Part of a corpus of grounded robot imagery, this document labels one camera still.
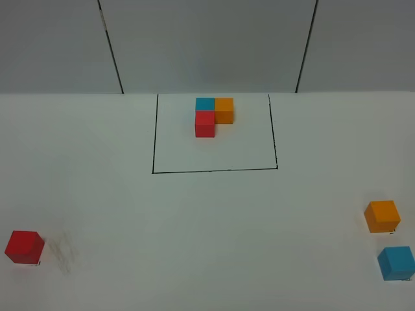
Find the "template red cube block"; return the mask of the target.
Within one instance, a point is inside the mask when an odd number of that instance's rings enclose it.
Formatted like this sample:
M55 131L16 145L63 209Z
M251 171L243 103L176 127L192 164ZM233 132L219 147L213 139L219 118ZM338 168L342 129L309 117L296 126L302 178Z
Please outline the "template red cube block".
M196 111L195 137L206 138L215 136L215 112Z

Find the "template orange cube block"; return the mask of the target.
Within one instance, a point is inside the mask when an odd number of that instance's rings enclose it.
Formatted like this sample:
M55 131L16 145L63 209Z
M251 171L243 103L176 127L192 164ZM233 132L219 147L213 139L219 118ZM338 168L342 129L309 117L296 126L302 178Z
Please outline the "template orange cube block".
M215 123L233 124L234 105L233 98L215 98Z

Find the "template blue cube block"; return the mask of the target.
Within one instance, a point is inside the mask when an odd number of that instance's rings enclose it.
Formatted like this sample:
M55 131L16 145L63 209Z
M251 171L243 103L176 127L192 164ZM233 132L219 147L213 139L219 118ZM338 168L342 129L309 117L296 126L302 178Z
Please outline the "template blue cube block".
M215 98L198 97L195 103L196 111L214 111L215 110Z

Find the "loose orange cube block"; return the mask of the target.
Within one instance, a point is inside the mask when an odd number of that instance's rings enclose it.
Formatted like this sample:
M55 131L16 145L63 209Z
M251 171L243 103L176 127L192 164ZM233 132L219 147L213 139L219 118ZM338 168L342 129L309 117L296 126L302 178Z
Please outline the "loose orange cube block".
M364 217L371 233L392 233L401 221L393 200L371 201Z

